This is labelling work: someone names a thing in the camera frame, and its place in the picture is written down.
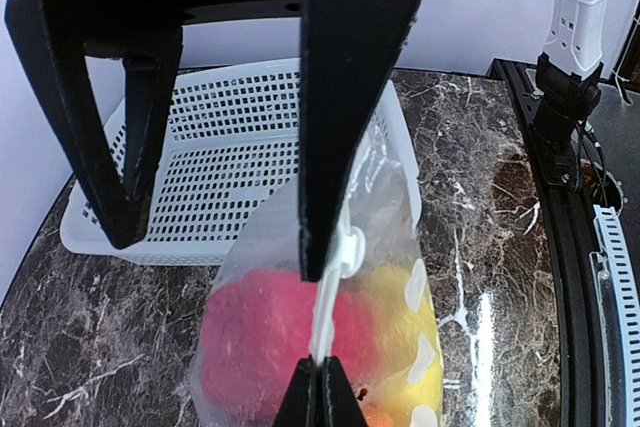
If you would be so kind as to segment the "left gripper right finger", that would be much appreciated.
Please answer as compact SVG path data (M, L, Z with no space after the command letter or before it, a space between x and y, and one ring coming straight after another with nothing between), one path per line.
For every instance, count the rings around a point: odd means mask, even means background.
M366 427L340 359L326 357L320 374L319 425L327 427Z

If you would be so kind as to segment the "red bell pepper toy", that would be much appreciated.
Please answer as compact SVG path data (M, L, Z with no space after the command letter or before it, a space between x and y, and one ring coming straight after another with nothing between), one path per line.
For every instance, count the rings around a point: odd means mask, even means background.
M204 426L273 426L300 359L309 357L318 287L255 269L207 301L192 374Z

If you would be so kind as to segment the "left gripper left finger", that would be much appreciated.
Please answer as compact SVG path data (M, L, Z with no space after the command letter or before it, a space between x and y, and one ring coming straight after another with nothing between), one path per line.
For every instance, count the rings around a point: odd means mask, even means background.
M313 358L300 359L275 416L274 427L316 425L317 380L317 366Z

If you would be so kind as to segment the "orange pumpkin toy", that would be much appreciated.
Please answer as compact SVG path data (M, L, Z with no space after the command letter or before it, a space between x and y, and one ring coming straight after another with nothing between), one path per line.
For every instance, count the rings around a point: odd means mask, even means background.
M383 410L371 406L363 405L362 413L368 427L394 427L393 418Z

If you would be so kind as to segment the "clear polka dot zip bag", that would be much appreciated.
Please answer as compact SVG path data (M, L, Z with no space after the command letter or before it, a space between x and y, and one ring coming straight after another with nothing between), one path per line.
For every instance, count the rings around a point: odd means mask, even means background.
M371 373L376 360L374 317L360 293L361 283L383 264L410 269L423 260L410 208L414 186L398 149L379 127L369 127L353 162L327 268L314 283L318 290L309 345L317 372L326 357L340 359L358 404L364 395L355 392L355 384ZM303 281L297 193L297 182L290 181L254 211L210 296L255 269L296 273Z

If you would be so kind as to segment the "white plastic perforated basket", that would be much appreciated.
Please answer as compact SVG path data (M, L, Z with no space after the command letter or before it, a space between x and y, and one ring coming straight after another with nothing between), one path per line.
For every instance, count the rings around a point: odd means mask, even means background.
M64 247L139 265L221 264L255 208L298 172L299 79L295 58L178 76L146 236L114 248L74 186Z

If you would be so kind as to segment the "yellow corn toy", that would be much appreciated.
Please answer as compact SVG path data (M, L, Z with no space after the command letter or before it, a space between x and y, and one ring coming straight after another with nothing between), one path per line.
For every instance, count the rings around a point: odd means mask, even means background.
M376 360L355 392L363 405L389 414L395 426L439 426L443 356L426 268L391 263L364 277L360 293L374 317Z

